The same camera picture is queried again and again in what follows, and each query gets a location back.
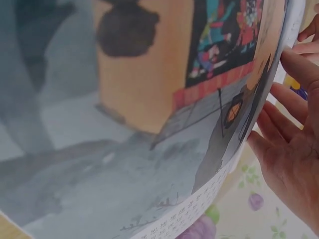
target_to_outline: floral tablecloth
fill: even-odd
[[[268,188],[257,160],[238,170],[238,182],[178,239],[317,238]]]

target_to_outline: illustration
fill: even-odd
[[[20,20],[12,15],[27,70],[0,87],[1,211],[37,238],[126,239],[176,210],[224,167],[212,180],[217,192],[269,82],[277,41],[272,37],[269,46],[266,39],[259,49],[267,20],[261,12],[278,1],[96,0],[93,10],[81,0],[33,1],[17,2]],[[59,28],[73,4],[76,17]],[[35,15],[28,18],[29,9]],[[280,32],[284,14],[277,9],[278,28],[271,24],[271,33]],[[78,64],[60,61],[69,54],[65,49],[88,46],[71,38],[81,17],[95,23],[89,54],[95,56],[96,46],[99,66],[85,80],[99,84],[74,94],[86,85],[54,80],[82,73],[74,66],[91,61],[86,54],[70,54]],[[31,37],[29,27],[42,29],[44,37]],[[35,46],[37,37],[43,41]],[[71,43],[60,48],[66,39]],[[56,57],[59,49],[63,54]],[[61,75],[44,82],[50,71]],[[16,85],[20,94],[11,91]],[[251,203],[261,204],[257,195]],[[215,214],[211,208],[207,216]]]
[[[192,43],[196,42],[197,48],[190,48],[186,87],[253,61],[263,7],[262,0],[207,0],[195,4],[201,4],[206,12],[194,12]],[[198,19],[202,16],[206,16],[204,28],[203,20]]]
[[[45,81],[46,48],[62,22],[74,12],[75,6],[71,2],[58,4],[57,0],[15,1],[17,39],[36,92],[41,90]]]
[[[232,159],[243,142],[268,80],[269,64],[270,56],[253,91],[244,85],[239,94],[220,108],[221,113],[209,140],[208,150],[195,176],[193,193]]]

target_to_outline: curved page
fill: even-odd
[[[0,209],[39,239],[176,237],[256,120],[286,5],[2,1]]]

